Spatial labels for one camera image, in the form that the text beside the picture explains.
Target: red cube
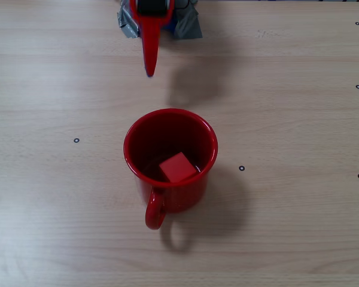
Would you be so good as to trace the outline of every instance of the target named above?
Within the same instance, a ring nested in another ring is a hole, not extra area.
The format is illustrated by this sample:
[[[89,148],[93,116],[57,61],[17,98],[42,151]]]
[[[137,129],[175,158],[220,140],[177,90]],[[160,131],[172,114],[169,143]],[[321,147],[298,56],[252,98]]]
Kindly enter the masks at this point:
[[[169,182],[180,182],[197,173],[194,166],[181,152],[161,163],[160,168]]]

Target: red mug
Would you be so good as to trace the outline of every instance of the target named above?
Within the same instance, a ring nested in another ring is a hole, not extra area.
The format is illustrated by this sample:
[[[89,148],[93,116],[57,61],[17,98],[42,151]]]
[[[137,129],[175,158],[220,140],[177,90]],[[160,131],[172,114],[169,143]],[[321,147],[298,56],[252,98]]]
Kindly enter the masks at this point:
[[[199,173],[181,182],[167,182],[159,164],[179,152]],[[124,141],[124,156],[148,204],[147,227],[159,229],[166,213],[182,212],[202,198],[217,153],[217,137],[211,126],[184,109],[160,109],[131,126]]]

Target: mug rim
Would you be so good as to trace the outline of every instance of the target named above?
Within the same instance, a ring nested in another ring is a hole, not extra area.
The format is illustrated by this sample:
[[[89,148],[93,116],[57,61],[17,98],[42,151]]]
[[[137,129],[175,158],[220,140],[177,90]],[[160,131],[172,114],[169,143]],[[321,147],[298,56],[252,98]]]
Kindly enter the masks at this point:
[[[211,138],[211,145],[212,145],[212,152],[210,155],[210,158],[208,159],[208,163],[206,164],[205,168],[198,173],[196,176],[193,176],[189,179],[186,179],[185,181],[180,182],[162,182],[162,181],[155,181],[154,179],[151,179],[147,176],[145,176],[137,167],[133,164],[131,158],[130,158],[130,151],[129,151],[129,144],[130,144],[130,138],[132,137],[133,132],[136,130],[138,126],[140,126],[142,123],[144,123],[146,120],[155,117],[156,115],[162,115],[162,114],[179,114],[183,115],[189,118],[192,118],[196,120],[198,123],[201,124],[205,128],[205,130],[208,132],[209,137]],[[185,109],[175,109],[175,108],[168,108],[168,109],[158,109],[153,112],[149,112],[146,115],[143,115],[141,118],[139,118],[127,131],[126,137],[124,140],[124,158],[129,166],[130,170],[142,181],[148,182],[154,187],[161,187],[161,188],[170,188],[170,187],[180,187],[183,185],[192,184],[193,182],[198,181],[200,178],[205,176],[211,167],[214,165],[215,160],[217,158],[218,154],[218,142],[217,142],[217,136],[215,135],[212,127],[208,124],[207,121],[205,121],[203,118],[201,118],[199,115],[187,111]]]

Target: table surface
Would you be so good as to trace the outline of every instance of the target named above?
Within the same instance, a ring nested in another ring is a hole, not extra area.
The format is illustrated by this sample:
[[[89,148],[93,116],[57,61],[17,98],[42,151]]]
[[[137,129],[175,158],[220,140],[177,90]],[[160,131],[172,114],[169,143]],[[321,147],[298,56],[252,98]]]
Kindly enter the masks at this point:
[[[359,286],[359,3],[200,2],[153,78],[118,8],[0,0],[0,286]],[[220,149],[153,231],[122,147],[169,106]]]

